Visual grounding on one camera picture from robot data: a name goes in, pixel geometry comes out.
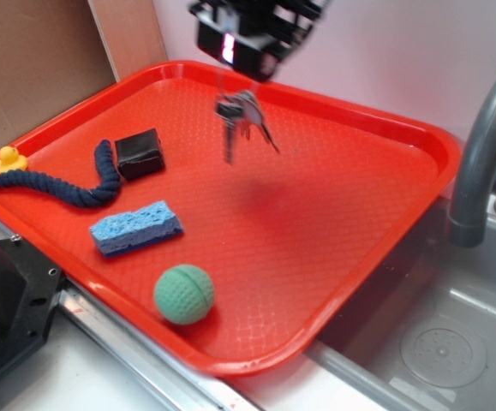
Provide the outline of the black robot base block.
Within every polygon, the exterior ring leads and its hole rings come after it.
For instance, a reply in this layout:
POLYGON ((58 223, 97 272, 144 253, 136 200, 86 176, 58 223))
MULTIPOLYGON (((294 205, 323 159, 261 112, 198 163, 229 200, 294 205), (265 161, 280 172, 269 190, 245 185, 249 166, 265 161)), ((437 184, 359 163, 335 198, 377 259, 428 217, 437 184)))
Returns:
POLYGON ((0 378, 47 341, 61 267, 27 240, 0 240, 0 378))

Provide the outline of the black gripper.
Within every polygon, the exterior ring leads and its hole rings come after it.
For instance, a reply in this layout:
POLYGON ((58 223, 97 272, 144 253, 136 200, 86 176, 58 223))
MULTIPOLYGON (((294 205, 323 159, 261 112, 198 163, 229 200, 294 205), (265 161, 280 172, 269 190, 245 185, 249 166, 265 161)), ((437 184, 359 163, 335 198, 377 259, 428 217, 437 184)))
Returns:
POLYGON ((328 1, 193 1, 197 47, 255 81, 270 80, 301 47, 328 1))

